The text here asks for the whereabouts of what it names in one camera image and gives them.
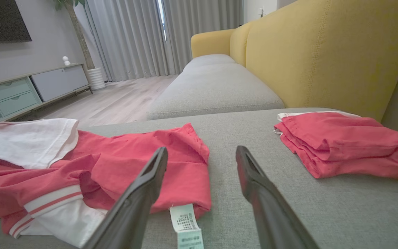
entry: plant stem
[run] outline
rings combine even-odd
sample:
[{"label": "plant stem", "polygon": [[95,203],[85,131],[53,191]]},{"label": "plant stem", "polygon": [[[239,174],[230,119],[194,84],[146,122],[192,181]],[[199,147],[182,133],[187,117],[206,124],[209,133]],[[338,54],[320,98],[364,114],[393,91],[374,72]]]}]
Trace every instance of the plant stem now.
[{"label": "plant stem", "polygon": [[75,28],[76,35],[78,36],[79,44],[84,54],[85,63],[87,69],[94,69],[95,64],[93,63],[92,56],[88,50],[87,43],[85,42],[84,34],[82,33],[81,25],[79,24],[78,18],[76,17],[75,10],[73,9],[73,1],[64,1],[64,6],[72,19],[73,27]]}]

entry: sofa seam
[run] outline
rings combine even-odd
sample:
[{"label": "sofa seam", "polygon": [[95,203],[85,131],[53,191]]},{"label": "sofa seam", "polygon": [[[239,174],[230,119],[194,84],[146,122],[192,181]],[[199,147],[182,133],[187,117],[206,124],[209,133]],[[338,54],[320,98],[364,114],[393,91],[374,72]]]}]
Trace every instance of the sofa seam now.
[{"label": "sofa seam", "polygon": [[247,38],[245,39],[245,65],[244,65],[244,68],[247,68],[247,44],[248,44],[248,36],[250,35],[252,25],[253,24],[250,24],[250,26],[248,27]]},{"label": "sofa seam", "polygon": [[271,105],[271,104],[276,104],[278,103],[272,102],[270,104],[250,104],[250,105],[239,105],[239,106],[231,106],[231,107],[218,107],[218,108],[208,108],[208,109],[196,109],[196,110],[188,110],[188,111],[180,111],[180,112],[147,112],[148,114],[171,114],[171,113],[185,113],[185,112],[196,112],[196,111],[205,111],[205,110],[221,110],[221,109],[231,109],[231,108],[236,108],[236,107],[253,107],[253,106],[266,106],[266,105]]},{"label": "sofa seam", "polygon": [[322,39],[322,34],[324,33],[324,30],[325,30],[326,21],[328,19],[328,11],[330,10],[330,7],[331,7],[331,0],[328,0],[327,4],[325,6],[325,13],[323,15],[322,25],[319,28],[319,34],[318,34],[317,41],[316,41],[316,48],[315,48],[315,55],[313,57],[313,63],[311,63],[310,80],[308,83],[308,95],[306,96],[305,107],[308,107],[308,104],[310,103],[311,91],[313,89],[314,71],[316,71],[317,59],[319,58],[320,43],[321,43],[321,39]]}]

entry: tv cabinet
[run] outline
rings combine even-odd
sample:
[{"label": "tv cabinet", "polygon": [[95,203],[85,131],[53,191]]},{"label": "tv cabinet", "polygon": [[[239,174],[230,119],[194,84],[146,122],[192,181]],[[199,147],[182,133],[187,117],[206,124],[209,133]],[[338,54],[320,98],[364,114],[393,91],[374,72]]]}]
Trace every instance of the tv cabinet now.
[{"label": "tv cabinet", "polygon": [[77,63],[0,81],[0,121],[83,90],[91,88],[82,64]]}]

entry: care label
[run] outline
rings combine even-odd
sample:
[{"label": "care label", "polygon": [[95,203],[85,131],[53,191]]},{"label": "care label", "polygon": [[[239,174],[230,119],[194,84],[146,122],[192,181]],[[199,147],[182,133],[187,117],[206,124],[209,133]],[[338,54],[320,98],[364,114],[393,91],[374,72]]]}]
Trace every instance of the care label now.
[{"label": "care label", "polygon": [[196,222],[193,204],[172,207],[170,215],[177,233],[177,248],[203,249],[202,230]]}]

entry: gray fabric surface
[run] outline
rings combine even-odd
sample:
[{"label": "gray fabric surface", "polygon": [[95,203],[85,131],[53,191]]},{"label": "gray fabric surface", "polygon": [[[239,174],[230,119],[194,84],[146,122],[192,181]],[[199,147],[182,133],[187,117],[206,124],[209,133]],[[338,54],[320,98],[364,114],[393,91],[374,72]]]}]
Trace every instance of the gray fabric surface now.
[{"label": "gray fabric surface", "polygon": [[181,73],[151,104],[147,120],[283,107],[281,99],[244,66],[222,63]]},{"label": "gray fabric surface", "polygon": [[[206,249],[259,248],[251,205],[242,196],[236,170],[237,145],[245,145],[278,187],[322,249],[398,248],[398,181],[365,175],[315,179],[273,133],[276,109],[151,120],[88,128],[103,136],[150,132],[190,122],[210,149],[211,211],[198,220]],[[1,235],[0,248],[71,248],[52,237]],[[144,249],[175,249],[168,211],[150,215]]]},{"label": "gray fabric surface", "polygon": [[224,64],[224,63],[237,63],[228,55],[223,54],[214,54],[214,55],[202,55],[194,58],[188,63],[188,65],[183,68],[183,72],[196,70],[198,66],[208,66],[208,65],[216,65],[216,64]]}]

